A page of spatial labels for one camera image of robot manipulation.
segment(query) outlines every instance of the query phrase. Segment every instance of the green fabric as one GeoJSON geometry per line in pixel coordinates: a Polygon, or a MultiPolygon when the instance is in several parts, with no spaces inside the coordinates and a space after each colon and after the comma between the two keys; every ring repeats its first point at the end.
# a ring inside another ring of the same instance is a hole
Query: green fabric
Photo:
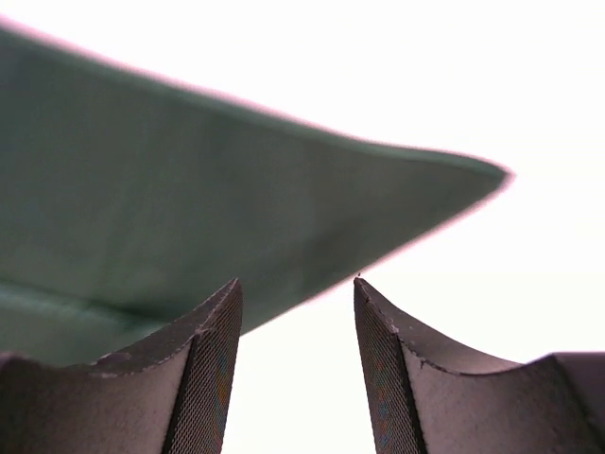
{"type": "Polygon", "coordinates": [[[47,316],[31,310],[44,305],[37,298],[23,315],[0,304],[0,349],[41,359],[95,358],[232,277],[244,286],[247,332],[505,176],[474,159],[307,128],[7,30],[0,56],[0,280],[56,296],[47,316]],[[98,312],[70,318],[64,306],[98,312]],[[31,341],[61,318],[55,340],[31,341]],[[78,323],[90,329],[69,327],[78,323]],[[64,353],[78,336],[95,341],[64,353]]]}

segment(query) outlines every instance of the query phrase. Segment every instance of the textured surface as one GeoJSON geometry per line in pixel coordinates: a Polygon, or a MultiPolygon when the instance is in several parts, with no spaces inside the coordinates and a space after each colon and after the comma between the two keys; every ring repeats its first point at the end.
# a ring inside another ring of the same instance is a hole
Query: textured surface
{"type": "MultiPolygon", "coordinates": [[[[246,332],[505,177],[474,159],[362,143],[164,86],[7,30],[0,56],[0,283],[81,306],[169,322],[236,275],[246,332]]],[[[121,328],[103,329],[91,334],[121,328]]],[[[40,359],[52,348],[19,333],[0,345],[40,359]]]]}
{"type": "Polygon", "coordinates": [[[604,355],[555,354],[523,366],[490,357],[408,316],[363,280],[355,281],[355,309],[377,440],[407,440],[416,449],[424,444],[428,454],[605,452],[604,355]],[[392,346],[396,337],[399,348],[391,350],[404,361],[367,342],[368,326],[380,326],[374,329],[382,344],[392,346]],[[402,381],[386,387],[395,390],[382,392],[395,395],[399,388],[406,396],[397,411],[373,410],[385,384],[372,378],[372,363],[400,371],[402,381]],[[423,443],[407,427],[387,432],[401,425],[390,420],[406,413],[419,421],[423,443]]]}
{"type": "Polygon", "coordinates": [[[378,454],[426,454],[399,340],[374,308],[355,298],[374,442],[378,454]]]}
{"type": "Polygon", "coordinates": [[[241,288],[231,282],[95,364],[55,369],[2,355],[0,452],[220,452],[241,308],[241,288]]]}

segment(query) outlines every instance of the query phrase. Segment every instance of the green panel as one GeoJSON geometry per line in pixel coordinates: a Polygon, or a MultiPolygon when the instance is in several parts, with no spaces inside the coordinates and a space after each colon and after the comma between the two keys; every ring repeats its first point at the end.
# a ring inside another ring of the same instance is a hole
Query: green panel
{"type": "Polygon", "coordinates": [[[88,362],[161,326],[77,299],[0,284],[0,349],[52,364],[88,362]]]}
{"type": "MultiPolygon", "coordinates": [[[[361,108],[354,94],[350,102],[361,108]]],[[[246,332],[504,177],[474,159],[351,140],[0,30],[0,279],[21,288],[163,323],[239,277],[246,332]]]]}

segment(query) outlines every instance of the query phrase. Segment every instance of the curved foam edge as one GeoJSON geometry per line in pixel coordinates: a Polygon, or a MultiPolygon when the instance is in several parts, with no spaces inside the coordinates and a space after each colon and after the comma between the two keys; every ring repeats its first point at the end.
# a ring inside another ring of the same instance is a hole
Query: curved foam edge
{"type": "Polygon", "coordinates": [[[520,367],[448,338],[395,306],[364,279],[355,279],[354,285],[389,331],[424,364],[454,375],[488,375],[520,367]]]}
{"type": "Polygon", "coordinates": [[[151,371],[176,357],[188,348],[192,339],[204,330],[213,329],[217,313],[228,299],[241,301],[241,284],[233,279],[220,288],[196,309],[186,313],[138,342],[110,353],[89,364],[68,367],[50,366],[29,358],[19,352],[0,353],[2,369],[13,363],[21,367],[36,369],[47,374],[79,374],[89,377],[118,378],[151,371]]]}

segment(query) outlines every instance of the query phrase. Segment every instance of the white background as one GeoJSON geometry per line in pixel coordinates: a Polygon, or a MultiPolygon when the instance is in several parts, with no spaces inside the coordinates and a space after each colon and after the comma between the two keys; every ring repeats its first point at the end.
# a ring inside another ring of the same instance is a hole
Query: white background
{"type": "MultiPolygon", "coordinates": [[[[363,272],[504,358],[605,350],[605,4],[0,0],[155,77],[338,131],[496,161],[516,179],[363,272]]],[[[225,454],[374,452],[351,280],[240,342],[225,454]]]]}

